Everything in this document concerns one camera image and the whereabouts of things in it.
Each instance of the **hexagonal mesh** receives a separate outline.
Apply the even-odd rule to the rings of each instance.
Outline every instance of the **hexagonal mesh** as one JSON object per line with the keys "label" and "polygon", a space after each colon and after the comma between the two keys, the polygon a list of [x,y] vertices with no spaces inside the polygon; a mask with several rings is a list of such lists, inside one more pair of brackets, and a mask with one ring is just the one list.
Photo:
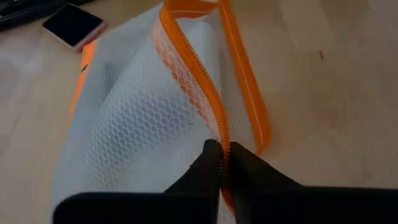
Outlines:
{"label": "hexagonal mesh", "polygon": [[[167,37],[157,6],[97,40],[53,179],[53,207],[79,192],[163,192],[220,140],[201,86]],[[218,11],[178,24],[214,83],[229,138],[255,151]],[[233,221],[220,200],[220,223]]]}

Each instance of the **white mesh bag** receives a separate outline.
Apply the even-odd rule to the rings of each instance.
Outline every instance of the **white mesh bag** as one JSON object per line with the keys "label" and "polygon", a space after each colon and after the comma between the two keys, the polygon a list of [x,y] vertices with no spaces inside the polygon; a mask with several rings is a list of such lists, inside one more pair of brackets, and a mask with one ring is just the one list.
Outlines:
{"label": "white mesh bag", "polygon": [[[53,207],[80,192],[163,192],[207,139],[224,161],[230,141],[257,154],[269,141],[228,1],[166,1],[87,45],[81,69]],[[223,196],[219,223],[234,222]]]}

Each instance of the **zipper teeth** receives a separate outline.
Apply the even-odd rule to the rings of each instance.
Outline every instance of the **zipper teeth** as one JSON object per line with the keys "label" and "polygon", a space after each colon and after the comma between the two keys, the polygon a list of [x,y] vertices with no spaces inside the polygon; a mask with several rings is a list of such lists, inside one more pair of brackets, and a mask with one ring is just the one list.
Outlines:
{"label": "zipper teeth", "polygon": [[220,123],[218,124],[218,126],[219,126],[218,131],[221,135],[220,136],[221,144],[224,145],[224,147],[226,147],[227,152],[229,152],[228,125],[227,125],[226,118],[222,112],[224,110],[221,107],[222,102],[220,101],[220,99],[215,97],[216,95],[218,95],[218,92],[217,92],[211,78],[209,77],[209,74],[208,74],[206,68],[203,66],[202,62],[200,61],[197,53],[195,51],[193,51],[193,48],[192,48],[191,44],[189,43],[187,37],[185,37],[185,36],[183,37],[182,44],[184,45],[185,51],[188,53],[189,56],[191,56],[192,60],[195,62],[197,74],[203,77],[203,80],[206,81],[205,85],[208,86],[209,91],[211,92],[210,97],[212,98],[212,101],[215,102],[214,105],[216,106],[216,108],[213,108],[213,112],[216,116],[216,120],[220,121]]}
{"label": "zipper teeth", "polygon": [[182,49],[180,50],[184,52],[184,56],[189,57],[189,61],[194,62],[193,64],[194,66],[192,68],[194,71],[191,71],[191,73],[195,78],[195,80],[198,82],[198,84],[201,86],[201,89],[204,92],[204,94],[207,93],[209,104],[213,109],[213,113],[215,114],[216,122],[219,129],[218,132],[221,138],[221,147],[223,151],[223,159],[220,161],[221,176],[222,176],[221,193],[228,208],[232,211],[232,213],[234,213],[234,208],[232,206],[232,198],[228,187],[228,180],[229,180],[228,161],[231,152],[230,143],[229,143],[229,129],[228,129],[226,115],[224,113],[224,109],[222,108],[221,98],[218,97],[219,94],[211,78],[209,77],[206,68],[199,60],[198,55],[193,50],[193,47],[189,43],[187,37],[183,34],[182,30],[179,28],[177,21],[173,18],[172,11],[169,9],[167,3],[165,3],[163,5],[163,8],[160,10],[159,19],[170,41],[173,44],[178,43],[178,45],[182,46]]}

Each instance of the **wooden table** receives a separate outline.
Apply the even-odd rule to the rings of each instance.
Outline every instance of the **wooden table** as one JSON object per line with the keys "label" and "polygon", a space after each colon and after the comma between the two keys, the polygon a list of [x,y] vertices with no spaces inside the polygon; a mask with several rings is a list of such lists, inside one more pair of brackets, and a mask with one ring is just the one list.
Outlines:
{"label": "wooden table", "polygon": [[[83,8],[114,27],[156,0]],[[235,0],[272,125],[263,158],[302,184],[398,187],[398,3]],[[0,34],[0,223],[44,223],[81,55],[33,22]]]}

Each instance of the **orange zipper tape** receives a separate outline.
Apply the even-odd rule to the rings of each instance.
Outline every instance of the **orange zipper tape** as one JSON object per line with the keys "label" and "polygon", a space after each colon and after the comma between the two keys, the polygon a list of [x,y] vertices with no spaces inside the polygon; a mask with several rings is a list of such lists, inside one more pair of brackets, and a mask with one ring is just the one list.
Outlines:
{"label": "orange zipper tape", "polygon": [[242,91],[244,105],[256,141],[256,154],[260,156],[271,138],[266,105],[258,89],[238,25],[229,6],[229,0],[220,0],[220,14],[229,53],[233,60],[236,79]]}
{"label": "orange zipper tape", "polygon": [[[195,77],[213,108],[221,136],[221,146],[223,148],[223,182],[226,183],[228,181],[228,159],[230,153],[226,113],[211,78],[175,20],[179,17],[196,18],[205,16],[217,8],[220,10],[229,53],[234,62],[236,78],[243,94],[244,105],[253,129],[254,139],[256,140],[256,153],[260,155],[270,139],[267,111],[240,38],[235,18],[229,7],[229,1],[166,0],[159,12],[159,19],[171,43],[173,43],[185,65]],[[227,184],[222,185],[221,192],[228,208],[234,212]]]}
{"label": "orange zipper tape", "polygon": [[91,62],[94,59],[94,53],[95,53],[96,46],[97,46],[96,41],[92,41],[91,43],[84,46],[84,48],[83,48],[83,53],[82,53],[83,56],[82,56],[81,62],[80,62],[80,74],[79,74],[79,77],[77,78],[75,95],[73,96],[72,105],[70,106],[70,110],[69,110],[68,128],[69,128],[70,122],[72,121],[73,113],[75,112],[77,100],[79,99],[81,90],[83,89],[83,85],[85,84],[85,80],[86,80],[86,76],[87,76],[89,67],[91,65]]}

